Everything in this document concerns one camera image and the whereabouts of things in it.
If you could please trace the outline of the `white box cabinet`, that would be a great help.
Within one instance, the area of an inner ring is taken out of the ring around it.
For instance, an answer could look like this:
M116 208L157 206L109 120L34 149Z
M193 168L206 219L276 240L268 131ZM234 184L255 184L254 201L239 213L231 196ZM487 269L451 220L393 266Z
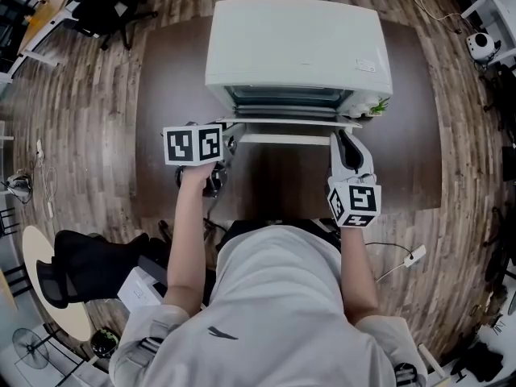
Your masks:
M163 303L166 285L145 272L134 267L120 287L117 295L129 312L142 306L158 306Z

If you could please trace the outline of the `white toaster oven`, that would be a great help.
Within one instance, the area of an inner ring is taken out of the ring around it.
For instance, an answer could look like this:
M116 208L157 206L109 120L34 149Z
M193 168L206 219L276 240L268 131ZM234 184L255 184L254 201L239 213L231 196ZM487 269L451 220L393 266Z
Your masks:
M368 117L393 94L378 13L319 0L217 2L205 85L237 114Z

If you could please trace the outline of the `white oven door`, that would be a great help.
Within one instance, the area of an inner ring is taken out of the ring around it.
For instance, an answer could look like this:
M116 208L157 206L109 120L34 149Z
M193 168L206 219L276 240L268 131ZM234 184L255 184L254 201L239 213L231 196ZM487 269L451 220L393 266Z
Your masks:
M220 118L214 123L223 126L223 137L231 138L236 143L247 144L297 144L329 146L330 137L320 135L295 135L292 133L255 133L249 129L250 125L265 125L268 129L285 129L290 127L330 127L332 129L344 129L352 133L353 129L361 129L360 123L342 117L336 121L323 121L314 119L285 119L285 118Z

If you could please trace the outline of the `round wooden table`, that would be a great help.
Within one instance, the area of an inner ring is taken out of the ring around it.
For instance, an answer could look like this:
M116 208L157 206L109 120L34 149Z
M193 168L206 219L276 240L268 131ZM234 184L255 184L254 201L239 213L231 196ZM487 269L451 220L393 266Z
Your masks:
M90 340L93 332L92 323L85 304L73 303L64 309L52 306L44 298L36 272L36 262L50 263L54 255L53 246L45 235L34 226L27 226L23 230L23 262L27 270L31 285L46 312L53 321L69 336L80 342Z

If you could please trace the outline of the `person's light shirt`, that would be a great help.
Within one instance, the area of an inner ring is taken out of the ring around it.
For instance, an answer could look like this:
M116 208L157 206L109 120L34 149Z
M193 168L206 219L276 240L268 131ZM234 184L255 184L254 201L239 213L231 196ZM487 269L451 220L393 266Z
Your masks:
M293 226L230 239L209 304L190 317L164 303L132 311L109 365L114 387L396 387L394 368L427 369L405 319L350 324L339 251ZM164 339L155 357L136 344Z

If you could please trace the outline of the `black office chair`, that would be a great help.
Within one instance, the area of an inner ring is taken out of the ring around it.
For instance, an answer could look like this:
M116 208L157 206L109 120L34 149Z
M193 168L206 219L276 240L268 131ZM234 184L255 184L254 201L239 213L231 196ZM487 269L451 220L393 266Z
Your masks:
M126 50L131 49L127 39L127 25L136 21L158 16L156 11L139 12L139 6L147 0L72 0L77 6L72 17L64 21L68 29L88 37L104 38L101 50L108 49L108 43L115 33L122 37Z
M51 261L36 262L36 276L44 299L58 309L78 302L117 298L135 267L166 286L171 241L143 233L129 243L111 243L101 235L63 230L56 234Z

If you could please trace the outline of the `black bag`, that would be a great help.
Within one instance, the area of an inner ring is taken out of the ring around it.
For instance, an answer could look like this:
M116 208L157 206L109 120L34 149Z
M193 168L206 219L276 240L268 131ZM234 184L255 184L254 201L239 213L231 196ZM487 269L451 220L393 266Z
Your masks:
M464 371L470 372L478 382L492 381L504 367L504 356L492 351L486 343L478 341L465 348L453 365L451 375L459 380L465 378Z

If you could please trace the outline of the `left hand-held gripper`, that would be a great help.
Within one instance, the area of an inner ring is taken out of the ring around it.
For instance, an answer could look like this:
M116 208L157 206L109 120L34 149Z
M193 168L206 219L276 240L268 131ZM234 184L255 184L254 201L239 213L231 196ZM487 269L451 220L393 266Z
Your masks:
M165 127L162 131L164 162L176 167L175 181L181 186L187 167L215 163L203 190L205 198L216 198L227 183L227 172L237 149L237 139L221 123Z

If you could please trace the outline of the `wooden desk with white legs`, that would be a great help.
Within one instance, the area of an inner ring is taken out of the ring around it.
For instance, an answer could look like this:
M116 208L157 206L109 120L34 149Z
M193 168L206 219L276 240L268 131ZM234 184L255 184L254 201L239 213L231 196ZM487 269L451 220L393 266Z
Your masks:
M34 15L28 21L17 58L10 68L11 74L14 74L27 58L52 67L58 65L57 57L36 53L35 49L61 22L72 18L72 10L67 9L68 3L69 0L42 0L37 5Z

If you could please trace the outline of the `white round appliance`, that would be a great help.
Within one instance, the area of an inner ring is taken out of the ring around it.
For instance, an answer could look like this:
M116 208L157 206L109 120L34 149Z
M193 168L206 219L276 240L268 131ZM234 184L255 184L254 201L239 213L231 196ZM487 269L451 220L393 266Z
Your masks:
M475 33L466 38L466 46L470 57L479 62L487 63L497 51L497 44L486 33Z

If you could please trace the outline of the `standing fan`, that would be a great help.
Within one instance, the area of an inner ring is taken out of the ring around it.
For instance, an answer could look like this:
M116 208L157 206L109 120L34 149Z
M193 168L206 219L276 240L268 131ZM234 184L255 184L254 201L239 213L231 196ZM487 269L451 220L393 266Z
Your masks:
M32 330L17 329L11 342L19 359L27 366L36 370L48 366L49 355L45 342Z

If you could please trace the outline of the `person's right forearm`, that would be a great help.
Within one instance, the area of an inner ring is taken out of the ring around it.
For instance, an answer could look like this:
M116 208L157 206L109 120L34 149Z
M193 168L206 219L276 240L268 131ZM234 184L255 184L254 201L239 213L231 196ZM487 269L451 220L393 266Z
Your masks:
M343 308L350 324L356 325L363 318L379 314L377 284L362 230L343 227L340 236Z

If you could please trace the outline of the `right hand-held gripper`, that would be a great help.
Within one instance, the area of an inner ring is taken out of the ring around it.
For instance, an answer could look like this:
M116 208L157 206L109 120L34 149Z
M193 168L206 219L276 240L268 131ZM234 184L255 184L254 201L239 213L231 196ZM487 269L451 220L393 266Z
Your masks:
M333 219L338 227L366 228L381 213L381 186L377 184L372 155L358 138L343 129L331 133L330 150L327 202Z

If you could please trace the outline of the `black helmet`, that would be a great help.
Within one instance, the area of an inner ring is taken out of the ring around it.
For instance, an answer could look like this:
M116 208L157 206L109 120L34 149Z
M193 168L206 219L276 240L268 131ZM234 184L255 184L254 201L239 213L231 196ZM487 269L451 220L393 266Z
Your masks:
M90 347L94 355L100 359L111 358L118 345L119 336L106 327L97 330L90 340Z

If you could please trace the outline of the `person's left forearm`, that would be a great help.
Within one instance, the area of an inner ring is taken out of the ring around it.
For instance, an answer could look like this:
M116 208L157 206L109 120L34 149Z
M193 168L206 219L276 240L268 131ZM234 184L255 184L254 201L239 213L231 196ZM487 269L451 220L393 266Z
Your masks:
M188 167L177 195L164 303L190 317L201 310L206 280L202 191L214 163Z

